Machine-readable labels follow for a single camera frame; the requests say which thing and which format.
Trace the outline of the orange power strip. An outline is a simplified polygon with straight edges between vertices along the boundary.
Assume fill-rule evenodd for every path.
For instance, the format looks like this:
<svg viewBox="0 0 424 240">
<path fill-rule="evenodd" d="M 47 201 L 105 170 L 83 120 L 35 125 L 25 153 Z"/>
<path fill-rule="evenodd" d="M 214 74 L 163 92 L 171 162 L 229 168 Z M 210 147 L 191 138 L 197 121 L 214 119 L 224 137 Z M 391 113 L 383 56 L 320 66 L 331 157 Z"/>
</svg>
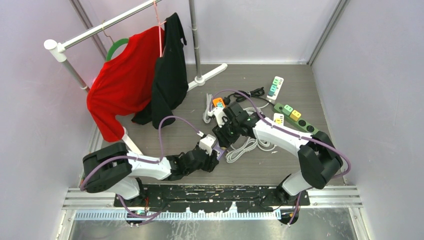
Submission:
<svg viewBox="0 0 424 240">
<path fill-rule="evenodd" d="M 225 105 L 224 100 L 223 100 L 223 98 L 222 98 L 222 97 L 214 98 L 214 99 L 212 100 L 212 104 L 213 104 L 213 106 L 214 106 L 215 108 L 216 108 L 216 107 L 220 107 L 220 108 L 225 108 L 225 107 L 226 107 L 226 105 Z"/>
</svg>

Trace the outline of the purple power strip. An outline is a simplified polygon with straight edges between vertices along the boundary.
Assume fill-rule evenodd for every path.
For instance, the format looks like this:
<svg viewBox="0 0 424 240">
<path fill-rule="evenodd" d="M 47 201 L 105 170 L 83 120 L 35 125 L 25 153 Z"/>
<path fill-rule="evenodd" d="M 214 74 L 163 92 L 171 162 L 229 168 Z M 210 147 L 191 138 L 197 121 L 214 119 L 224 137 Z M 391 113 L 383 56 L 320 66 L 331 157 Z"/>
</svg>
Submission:
<svg viewBox="0 0 424 240">
<path fill-rule="evenodd" d="M 225 147 L 220 147 L 216 145 L 213 149 L 216 152 L 216 159 L 219 161 L 226 153 L 227 149 Z"/>
</svg>

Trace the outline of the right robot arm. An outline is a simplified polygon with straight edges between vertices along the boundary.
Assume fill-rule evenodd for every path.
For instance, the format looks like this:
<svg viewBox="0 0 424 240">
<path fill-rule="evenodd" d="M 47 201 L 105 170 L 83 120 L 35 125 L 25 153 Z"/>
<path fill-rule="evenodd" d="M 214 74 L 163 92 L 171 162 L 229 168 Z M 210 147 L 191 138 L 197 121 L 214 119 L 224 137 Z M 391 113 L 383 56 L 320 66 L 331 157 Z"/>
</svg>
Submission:
<svg viewBox="0 0 424 240">
<path fill-rule="evenodd" d="M 212 131 L 221 147 L 229 148 L 244 136 L 266 141 L 297 157 L 300 170 L 276 187 L 275 196 L 283 205 L 291 205 L 302 191 L 323 189 L 343 166 L 340 154 L 322 131 L 311 134 L 285 127 L 258 110 L 249 114 L 237 102 L 210 107 L 206 116 L 217 122 Z"/>
</svg>

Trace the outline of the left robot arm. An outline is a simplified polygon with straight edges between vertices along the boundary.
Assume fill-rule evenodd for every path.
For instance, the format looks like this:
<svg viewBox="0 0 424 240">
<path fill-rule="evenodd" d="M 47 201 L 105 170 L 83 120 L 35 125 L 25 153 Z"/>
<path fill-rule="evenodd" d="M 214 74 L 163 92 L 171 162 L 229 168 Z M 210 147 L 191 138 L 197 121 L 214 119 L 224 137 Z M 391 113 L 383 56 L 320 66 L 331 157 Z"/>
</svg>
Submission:
<svg viewBox="0 0 424 240">
<path fill-rule="evenodd" d="M 114 193 L 138 207 L 146 200 L 142 177 L 177 181 L 197 170 L 210 173 L 222 155 L 220 147 L 207 150 L 196 145 L 177 155 L 151 157 L 130 151 L 118 142 L 83 157 L 84 180 L 80 189 L 91 194 Z"/>
</svg>

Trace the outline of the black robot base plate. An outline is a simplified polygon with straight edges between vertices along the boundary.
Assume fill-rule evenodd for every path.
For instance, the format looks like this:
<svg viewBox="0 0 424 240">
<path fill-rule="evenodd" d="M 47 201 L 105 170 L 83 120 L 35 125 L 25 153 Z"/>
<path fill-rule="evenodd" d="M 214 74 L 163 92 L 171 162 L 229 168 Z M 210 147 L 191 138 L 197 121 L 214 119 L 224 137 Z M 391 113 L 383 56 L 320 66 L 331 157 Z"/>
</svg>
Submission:
<svg viewBox="0 0 424 240">
<path fill-rule="evenodd" d="M 293 207 L 296 198 L 283 202 L 273 185 L 145 184 L 141 196 L 125 200 L 128 208 L 152 212 L 266 213 L 278 207 Z"/>
</svg>

